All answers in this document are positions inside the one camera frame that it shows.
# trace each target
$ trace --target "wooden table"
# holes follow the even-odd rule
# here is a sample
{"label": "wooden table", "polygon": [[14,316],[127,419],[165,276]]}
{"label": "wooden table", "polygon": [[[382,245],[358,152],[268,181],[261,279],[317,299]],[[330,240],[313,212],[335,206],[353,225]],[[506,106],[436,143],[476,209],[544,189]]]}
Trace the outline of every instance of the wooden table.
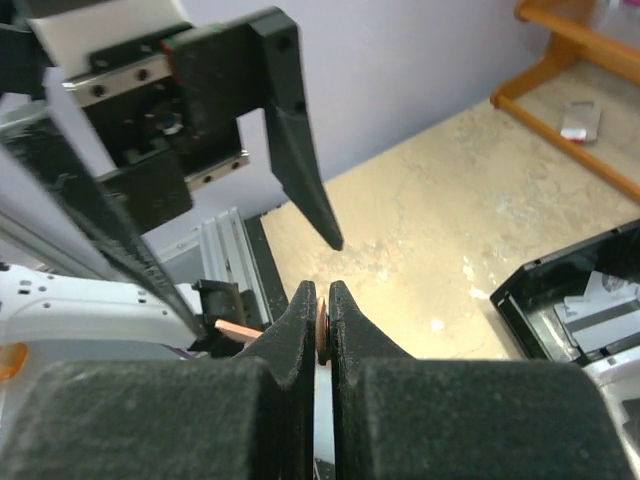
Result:
{"label": "wooden table", "polygon": [[291,204],[263,218],[287,295],[301,280],[322,295],[344,280],[362,311],[420,358],[517,358],[489,295],[521,264],[640,214],[488,101],[327,190],[342,252]]}

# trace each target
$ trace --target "orange light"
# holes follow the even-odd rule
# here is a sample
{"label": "orange light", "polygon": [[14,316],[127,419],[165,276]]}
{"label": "orange light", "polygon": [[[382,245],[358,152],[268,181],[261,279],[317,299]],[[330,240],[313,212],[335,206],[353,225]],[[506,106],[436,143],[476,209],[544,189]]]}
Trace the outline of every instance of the orange light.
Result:
{"label": "orange light", "polygon": [[15,377],[27,359],[24,343],[0,346],[0,382]]}

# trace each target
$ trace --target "wooden rack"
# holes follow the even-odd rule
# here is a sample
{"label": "wooden rack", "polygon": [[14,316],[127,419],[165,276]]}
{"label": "wooden rack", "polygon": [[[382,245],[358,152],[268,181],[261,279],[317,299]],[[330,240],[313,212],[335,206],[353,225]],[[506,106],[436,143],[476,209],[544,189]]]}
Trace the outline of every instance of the wooden rack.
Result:
{"label": "wooden rack", "polygon": [[516,18],[535,22],[552,32],[547,50],[531,68],[498,87],[491,102],[585,167],[640,203],[640,185],[562,137],[556,129],[518,105],[515,100],[579,61],[588,61],[640,85],[640,49],[591,29],[597,0],[520,0]]}

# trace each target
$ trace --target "gray wall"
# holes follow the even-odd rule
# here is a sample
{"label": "gray wall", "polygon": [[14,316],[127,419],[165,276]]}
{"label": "gray wall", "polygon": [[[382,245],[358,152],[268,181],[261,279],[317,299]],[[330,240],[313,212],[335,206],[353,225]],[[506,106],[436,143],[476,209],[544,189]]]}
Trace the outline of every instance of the gray wall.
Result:
{"label": "gray wall", "polygon": [[[183,0],[198,25],[272,5],[268,0]],[[301,26],[308,106],[324,178],[331,178],[486,98],[542,52],[544,32],[513,18],[515,0],[280,0]],[[61,90],[54,111],[96,174],[109,160]],[[4,108],[15,105],[5,102]],[[193,211],[151,232],[163,246],[216,212],[245,216],[285,198],[268,170],[261,114],[241,121],[252,164],[196,194]],[[0,156],[0,188],[66,228],[34,187]]]}

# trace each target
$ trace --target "black bin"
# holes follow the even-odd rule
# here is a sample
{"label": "black bin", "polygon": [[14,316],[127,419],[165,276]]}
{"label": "black bin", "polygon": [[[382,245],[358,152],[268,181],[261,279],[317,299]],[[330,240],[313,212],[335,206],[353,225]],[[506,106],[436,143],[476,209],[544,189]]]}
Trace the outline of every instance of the black bin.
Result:
{"label": "black bin", "polygon": [[640,335],[595,352],[571,345],[553,306],[582,295],[594,270],[640,283],[640,220],[523,265],[491,295],[529,358],[585,366],[640,345]]}

